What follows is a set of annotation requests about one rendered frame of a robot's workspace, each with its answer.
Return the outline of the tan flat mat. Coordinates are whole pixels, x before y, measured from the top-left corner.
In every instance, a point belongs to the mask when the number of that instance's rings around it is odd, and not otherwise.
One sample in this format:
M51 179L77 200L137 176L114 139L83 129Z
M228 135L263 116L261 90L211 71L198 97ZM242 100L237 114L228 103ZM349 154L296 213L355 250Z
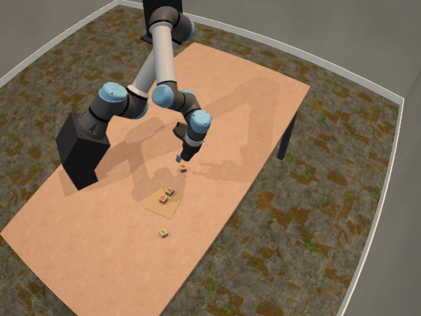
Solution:
M174 194L170 197L165 194L166 188L167 187L157 184L144 208L168 219L172 219L184 194L174 191ZM162 194L168 197L168 201L165 204L159 201L159 197Z

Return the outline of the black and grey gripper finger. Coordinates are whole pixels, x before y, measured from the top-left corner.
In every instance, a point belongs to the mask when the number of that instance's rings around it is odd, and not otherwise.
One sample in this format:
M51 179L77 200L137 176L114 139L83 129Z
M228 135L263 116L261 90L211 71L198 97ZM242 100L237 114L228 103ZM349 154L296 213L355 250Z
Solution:
M178 162L178 163L180 163L180 161L181 161L181 157L180 157L180 154L178 153L177 154L177 157L176 157L176 161ZM184 160L184 159L182 159L182 160ZM186 161L186 160L184 160L184 161Z

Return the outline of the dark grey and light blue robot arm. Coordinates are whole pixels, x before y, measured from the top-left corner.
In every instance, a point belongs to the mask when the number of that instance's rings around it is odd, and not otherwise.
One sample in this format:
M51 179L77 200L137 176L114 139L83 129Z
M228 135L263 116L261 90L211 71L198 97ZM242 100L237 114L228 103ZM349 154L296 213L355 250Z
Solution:
M176 81L173 50L193 37L193 21L171 6L162 6L151 15L149 32L153 35L153 50L133 84L126 89L117 83L104 84L90 107L77 119L77 126L86 136L103 139L114 115L133 120L142 118L149 108L149 90L155 80L159 86L153 90L152 101L180 112L191 140L202 141L207 135L210 114L201 109L191 90L178 91Z

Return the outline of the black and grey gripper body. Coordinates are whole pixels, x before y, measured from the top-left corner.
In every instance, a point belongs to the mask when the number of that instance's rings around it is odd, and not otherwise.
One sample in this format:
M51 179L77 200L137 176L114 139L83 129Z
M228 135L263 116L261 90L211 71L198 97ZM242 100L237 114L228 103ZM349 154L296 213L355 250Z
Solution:
M187 136L187 125L181 122L177 122L177 125L173 129L173 133L180 140L183 141L183 151L180 157L187 162L200 150L202 143L205 141L193 141Z

